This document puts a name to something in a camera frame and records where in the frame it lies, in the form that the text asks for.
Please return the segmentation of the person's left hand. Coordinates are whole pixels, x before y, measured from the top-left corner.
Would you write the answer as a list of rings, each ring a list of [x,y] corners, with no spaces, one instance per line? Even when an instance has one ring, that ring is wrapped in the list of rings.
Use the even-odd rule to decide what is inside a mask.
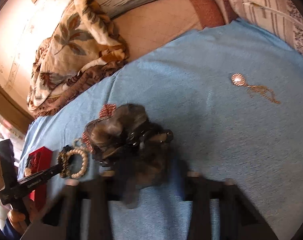
[[[24,205],[29,213],[29,220],[33,222],[39,214],[38,209],[36,208],[36,204],[29,197],[23,198]],[[15,229],[20,235],[22,235],[27,229],[27,224],[25,222],[26,216],[14,209],[11,209],[8,212],[8,219],[10,225]]]

